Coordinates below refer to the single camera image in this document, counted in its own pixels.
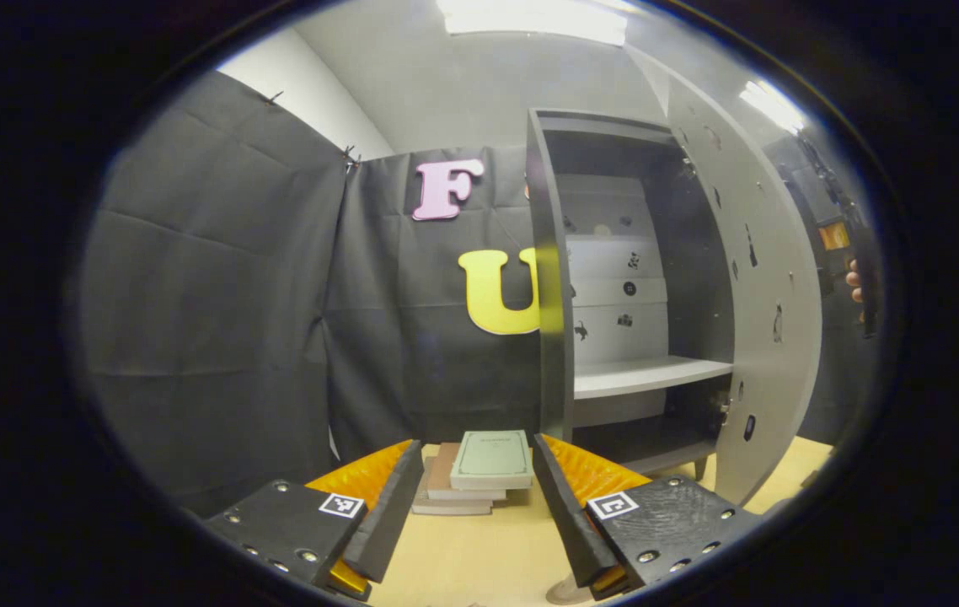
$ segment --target ceiling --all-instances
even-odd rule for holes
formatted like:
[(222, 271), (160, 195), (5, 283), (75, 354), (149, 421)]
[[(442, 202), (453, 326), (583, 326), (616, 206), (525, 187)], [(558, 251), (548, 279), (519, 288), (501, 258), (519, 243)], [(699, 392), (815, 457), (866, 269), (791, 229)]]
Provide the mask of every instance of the ceiling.
[(295, 24), (396, 153), (522, 145), (528, 108), (665, 122), (626, 51), (541, 34), (446, 34), (434, 0), (351, 0)]

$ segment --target stack of books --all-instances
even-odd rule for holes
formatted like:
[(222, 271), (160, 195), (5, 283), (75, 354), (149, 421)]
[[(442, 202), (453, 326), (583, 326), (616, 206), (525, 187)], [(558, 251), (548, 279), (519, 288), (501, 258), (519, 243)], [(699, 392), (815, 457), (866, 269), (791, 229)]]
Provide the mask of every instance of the stack of books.
[(490, 514), (506, 492), (533, 484), (533, 458), (523, 430), (465, 432), (423, 460), (415, 514)]

